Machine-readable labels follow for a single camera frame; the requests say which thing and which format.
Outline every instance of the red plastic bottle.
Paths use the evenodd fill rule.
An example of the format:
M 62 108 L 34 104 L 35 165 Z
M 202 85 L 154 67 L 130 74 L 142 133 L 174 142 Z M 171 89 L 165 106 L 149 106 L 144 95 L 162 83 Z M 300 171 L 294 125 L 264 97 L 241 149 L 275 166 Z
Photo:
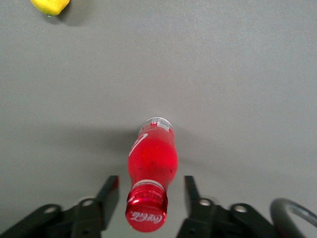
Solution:
M 137 231 L 153 232 L 166 220 L 167 187 L 173 181 L 178 157 L 171 124 L 163 118 L 148 119 L 129 153 L 132 187 L 126 219 Z

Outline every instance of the coca-cola logo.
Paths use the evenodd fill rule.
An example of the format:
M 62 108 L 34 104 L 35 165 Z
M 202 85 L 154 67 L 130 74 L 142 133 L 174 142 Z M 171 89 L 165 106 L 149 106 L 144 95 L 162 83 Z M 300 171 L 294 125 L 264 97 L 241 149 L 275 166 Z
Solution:
M 130 220 L 136 222 L 153 222 L 154 224 L 157 224 L 163 219 L 162 215 L 154 215 L 143 212 L 131 212 L 131 214 L 132 217 Z

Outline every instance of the yellow lemon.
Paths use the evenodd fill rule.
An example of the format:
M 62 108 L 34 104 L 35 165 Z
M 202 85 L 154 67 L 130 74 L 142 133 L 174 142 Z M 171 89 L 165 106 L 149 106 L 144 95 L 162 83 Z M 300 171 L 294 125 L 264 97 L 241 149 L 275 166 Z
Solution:
M 70 0 L 31 0 L 31 3 L 46 15 L 59 15 Z

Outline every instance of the bottle label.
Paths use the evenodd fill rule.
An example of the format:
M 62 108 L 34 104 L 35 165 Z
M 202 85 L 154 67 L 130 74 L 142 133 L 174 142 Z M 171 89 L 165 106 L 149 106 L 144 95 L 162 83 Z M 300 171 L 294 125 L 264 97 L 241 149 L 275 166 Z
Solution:
M 135 149 L 135 147 L 137 147 L 138 144 L 140 144 L 140 142 L 141 142 L 142 140 L 144 140 L 147 136 L 148 136 L 148 134 L 147 134 L 147 133 L 144 133 L 143 135 L 141 135 L 141 138 L 138 138 L 138 139 L 136 140 L 136 142 L 134 142 L 134 145 L 132 146 L 132 148 L 131 148 L 131 150 L 130 150 L 129 156 L 132 154 L 132 152 L 133 152 L 133 150 Z
M 162 219 L 162 215 L 154 215 L 154 214 L 147 214 L 143 212 L 131 212 L 132 217 L 130 220 L 136 222 L 153 222 L 154 224 L 159 223 Z

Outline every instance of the red liquid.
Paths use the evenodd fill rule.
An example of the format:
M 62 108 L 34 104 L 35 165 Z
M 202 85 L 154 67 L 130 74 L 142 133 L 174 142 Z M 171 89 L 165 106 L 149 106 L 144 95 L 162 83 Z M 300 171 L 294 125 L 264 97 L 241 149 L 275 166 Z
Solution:
M 145 125 L 128 159 L 132 188 L 128 195 L 126 218 L 141 232 L 159 229 L 166 220 L 166 191 L 178 167 L 178 157 L 171 127 L 162 119 Z
M 142 131 L 138 139 L 145 137 L 133 150 L 128 160 L 132 186 L 143 179 L 152 179 L 167 189 L 178 167 L 173 131 L 151 125 Z

